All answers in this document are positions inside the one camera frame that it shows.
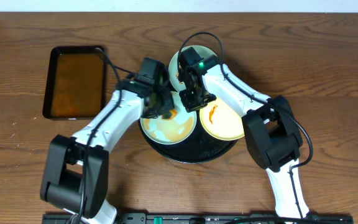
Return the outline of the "green and yellow sponge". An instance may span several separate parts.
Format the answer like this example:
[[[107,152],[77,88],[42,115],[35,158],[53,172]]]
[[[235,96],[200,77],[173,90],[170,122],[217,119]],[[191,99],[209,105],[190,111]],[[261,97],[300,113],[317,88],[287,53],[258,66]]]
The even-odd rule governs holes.
[[[162,119],[170,120],[175,118],[175,116],[178,114],[178,111],[176,109],[169,110],[169,112],[164,113],[162,115]]]

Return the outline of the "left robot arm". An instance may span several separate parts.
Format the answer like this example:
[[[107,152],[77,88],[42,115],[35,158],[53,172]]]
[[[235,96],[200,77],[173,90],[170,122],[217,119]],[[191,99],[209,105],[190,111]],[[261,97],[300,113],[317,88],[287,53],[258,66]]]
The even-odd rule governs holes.
[[[114,223],[117,210],[106,200],[109,155],[132,123],[171,109],[168,82],[119,82],[109,103],[87,126],[69,138],[58,134],[52,139],[40,198],[70,212],[66,223]]]

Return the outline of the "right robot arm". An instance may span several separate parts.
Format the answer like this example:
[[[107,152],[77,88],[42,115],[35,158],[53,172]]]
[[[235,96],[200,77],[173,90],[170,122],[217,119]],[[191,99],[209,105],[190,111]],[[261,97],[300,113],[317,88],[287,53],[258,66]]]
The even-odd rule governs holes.
[[[259,167],[267,171],[278,216],[306,218],[309,215],[298,169],[300,147],[309,141],[305,129],[295,119],[283,96],[271,98],[237,78],[225,64],[197,62],[177,66],[176,78],[185,85],[180,92],[185,108],[197,110],[222,99],[241,117],[247,149]]]

